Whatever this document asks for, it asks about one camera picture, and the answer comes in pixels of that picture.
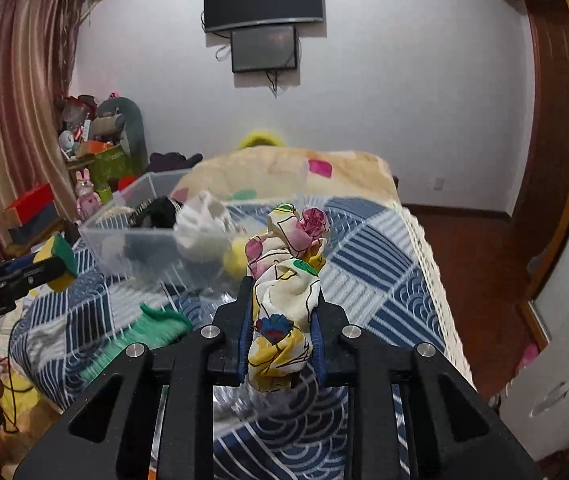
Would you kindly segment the dark purple garment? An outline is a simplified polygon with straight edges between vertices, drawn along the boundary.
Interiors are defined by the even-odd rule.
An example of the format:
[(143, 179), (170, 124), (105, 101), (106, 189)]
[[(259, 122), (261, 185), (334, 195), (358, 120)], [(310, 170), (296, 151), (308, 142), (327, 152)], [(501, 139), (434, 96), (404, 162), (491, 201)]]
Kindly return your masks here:
[(191, 169), (199, 162), (202, 162), (203, 155), (196, 153), (190, 157), (186, 157), (179, 152), (169, 152), (166, 154), (152, 153), (150, 160), (144, 172), (160, 172), (177, 171)]

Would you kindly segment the red box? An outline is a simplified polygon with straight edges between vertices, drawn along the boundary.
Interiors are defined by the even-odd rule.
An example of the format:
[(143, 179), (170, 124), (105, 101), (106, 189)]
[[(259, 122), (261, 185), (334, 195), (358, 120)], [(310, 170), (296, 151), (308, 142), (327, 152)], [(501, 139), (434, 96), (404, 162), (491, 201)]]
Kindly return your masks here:
[(8, 226), (25, 226), (54, 201), (49, 183), (35, 186), (11, 202), (4, 210), (4, 221)]

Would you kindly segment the green knitted cloth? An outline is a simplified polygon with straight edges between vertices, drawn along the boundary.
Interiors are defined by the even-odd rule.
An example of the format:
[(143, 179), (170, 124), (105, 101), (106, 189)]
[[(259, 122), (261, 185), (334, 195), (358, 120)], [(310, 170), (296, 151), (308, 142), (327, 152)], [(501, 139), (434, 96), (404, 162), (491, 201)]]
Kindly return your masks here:
[(188, 335), (191, 330), (192, 323), (182, 313), (140, 304), (139, 318), (99, 350), (79, 377), (83, 385), (88, 386), (131, 344), (144, 344), (149, 350), (156, 350)]

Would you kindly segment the green storage box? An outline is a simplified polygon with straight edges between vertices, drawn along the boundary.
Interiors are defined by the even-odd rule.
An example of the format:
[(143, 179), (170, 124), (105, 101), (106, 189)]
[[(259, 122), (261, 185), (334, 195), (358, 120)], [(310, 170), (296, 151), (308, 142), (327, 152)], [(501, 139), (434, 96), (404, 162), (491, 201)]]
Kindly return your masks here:
[(140, 174), (138, 162), (132, 156), (127, 155), (119, 145), (98, 154), (90, 154), (66, 162), (66, 169), (72, 183), (76, 182), (76, 172), (83, 172), (85, 168), (89, 170), (90, 179), (96, 188), (108, 186), (111, 179), (120, 180), (124, 177), (137, 177)]

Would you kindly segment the striped brown curtain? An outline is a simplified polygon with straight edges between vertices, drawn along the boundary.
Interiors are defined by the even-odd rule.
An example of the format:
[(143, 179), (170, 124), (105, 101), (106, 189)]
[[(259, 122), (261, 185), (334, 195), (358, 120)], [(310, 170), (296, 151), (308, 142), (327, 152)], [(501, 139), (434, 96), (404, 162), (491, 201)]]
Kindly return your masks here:
[(0, 0), (0, 260), (9, 243), (4, 208), (48, 184), (58, 211), (75, 193), (58, 137), (85, 0)]

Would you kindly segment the beige fleece blanket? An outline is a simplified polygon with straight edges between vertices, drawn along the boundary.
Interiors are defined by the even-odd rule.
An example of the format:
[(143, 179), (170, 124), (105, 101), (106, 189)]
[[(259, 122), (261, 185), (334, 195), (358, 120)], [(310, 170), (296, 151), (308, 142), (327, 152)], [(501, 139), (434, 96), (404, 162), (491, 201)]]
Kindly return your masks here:
[(388, 163), (358, 151), (317, 152), (257, 146), (199, 162), (180, 178), (172, 196), (206, 191), (231, 200), (301, 200), (307, 196), (356, 197), (383, 206), (397, 203)]

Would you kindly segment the clear plastic storage bin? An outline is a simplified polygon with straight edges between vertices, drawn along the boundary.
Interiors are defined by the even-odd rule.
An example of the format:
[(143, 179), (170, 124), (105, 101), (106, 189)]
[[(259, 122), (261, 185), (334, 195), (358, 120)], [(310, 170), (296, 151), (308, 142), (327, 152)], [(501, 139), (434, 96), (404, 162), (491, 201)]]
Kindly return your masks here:
[(233, 152), (189, 170), (149, 172), (79, 228), (103, 273), (186, 289), (232, 290), (244, 244), (282, 203), (305, 207), (308, 164), (275, 148)]

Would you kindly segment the yellow green sponge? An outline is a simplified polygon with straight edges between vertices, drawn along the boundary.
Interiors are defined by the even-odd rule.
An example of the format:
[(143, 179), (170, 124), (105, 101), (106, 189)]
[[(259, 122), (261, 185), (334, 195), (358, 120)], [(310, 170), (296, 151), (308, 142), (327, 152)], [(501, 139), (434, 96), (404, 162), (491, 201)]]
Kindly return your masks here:
[(36, 252), (34, 263), (45, 263), (51, 275), (46, 284), (54, 292), (64, 292), (77, 278), (77, 262), (73, 248), (61, 234), (54, 234)]

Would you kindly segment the grey green neck pillow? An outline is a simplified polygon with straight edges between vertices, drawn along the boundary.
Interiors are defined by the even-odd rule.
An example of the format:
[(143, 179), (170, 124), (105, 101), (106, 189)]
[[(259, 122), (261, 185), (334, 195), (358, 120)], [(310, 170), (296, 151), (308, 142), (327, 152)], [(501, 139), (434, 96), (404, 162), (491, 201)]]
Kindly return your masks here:
[(124, 96), (117, 96), (103, 101), (97, 107), (97, 116), (100, 118), (115, 115), (117, 125), (123, 127), (120, 144), (124, 152), (134, 161), (139, 170), (147, 167), (149, 156), (146, 140), (144, 140), (144, 128), (142, 114), (138, 105)]

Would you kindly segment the yellow curved headboard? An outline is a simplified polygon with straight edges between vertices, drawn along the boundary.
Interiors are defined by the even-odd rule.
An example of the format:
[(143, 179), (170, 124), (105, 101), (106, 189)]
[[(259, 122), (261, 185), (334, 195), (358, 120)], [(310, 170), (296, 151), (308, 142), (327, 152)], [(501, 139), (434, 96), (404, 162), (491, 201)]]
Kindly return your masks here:
[(247, 134), (237, 145), (236, 150), (241, 151), (245, 148), (259, 148), (260, 146), (270, 146), (271, 148), (282, 148), (284, 141), (268, 130), (257, 129)]

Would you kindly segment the white sock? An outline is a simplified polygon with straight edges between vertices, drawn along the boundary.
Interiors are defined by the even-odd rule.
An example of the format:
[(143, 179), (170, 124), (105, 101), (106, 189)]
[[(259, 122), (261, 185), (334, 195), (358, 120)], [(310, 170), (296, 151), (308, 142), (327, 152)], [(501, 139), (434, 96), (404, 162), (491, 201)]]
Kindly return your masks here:
[(222, 260), (240, 233), (227, 207), (207, 191), (182, 205), (174, 232), (180, 255), (197, 263)]

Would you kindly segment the floral fabric scrunchie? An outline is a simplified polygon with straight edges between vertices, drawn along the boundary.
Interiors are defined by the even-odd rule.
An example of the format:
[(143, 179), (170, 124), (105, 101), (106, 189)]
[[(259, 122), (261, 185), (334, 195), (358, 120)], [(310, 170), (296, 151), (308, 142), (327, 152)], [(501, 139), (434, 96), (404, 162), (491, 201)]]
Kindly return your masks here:
[(290, 388), (313, 355), (311, 317), (319, 304), (328, 236), (322, 210), (281, 204), (269, 212), (267, 231), (245, 244), (254, 278), (248, 379), (258, 391)]

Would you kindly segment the small wall monitor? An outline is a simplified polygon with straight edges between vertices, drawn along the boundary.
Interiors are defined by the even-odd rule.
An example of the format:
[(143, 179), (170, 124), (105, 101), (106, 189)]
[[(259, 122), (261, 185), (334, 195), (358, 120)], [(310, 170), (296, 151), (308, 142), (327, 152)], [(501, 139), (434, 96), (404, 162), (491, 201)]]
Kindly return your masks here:
[(230, 34), (232, 73), (297, 69), (297, 31), (293, 25), (256, 26)]

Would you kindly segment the pink rabbit toy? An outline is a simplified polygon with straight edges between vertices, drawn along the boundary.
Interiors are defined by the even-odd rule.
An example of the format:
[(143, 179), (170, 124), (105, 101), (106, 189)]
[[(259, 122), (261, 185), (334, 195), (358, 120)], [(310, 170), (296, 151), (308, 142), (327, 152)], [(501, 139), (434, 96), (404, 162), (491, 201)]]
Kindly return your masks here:
[(87, 167), (82, 171), (77, 170), (75, 177), (76, 212), (79, 219), (85, 221), (101, 208), (102, 202), (98, 193), (94, 191), (94, 184)]

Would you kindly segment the yellow round plush toy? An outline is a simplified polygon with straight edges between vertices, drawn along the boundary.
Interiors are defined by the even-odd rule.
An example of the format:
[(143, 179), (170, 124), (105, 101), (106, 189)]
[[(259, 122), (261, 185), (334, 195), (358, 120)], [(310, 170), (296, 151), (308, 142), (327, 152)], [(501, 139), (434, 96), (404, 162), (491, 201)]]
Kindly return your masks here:
[(236, 281), (242, 280), (248, 268), (245, 246), (250, 240), (248, 236), (239, 236), (231, 240), (229, 248), (222, 257), (224, 271)]

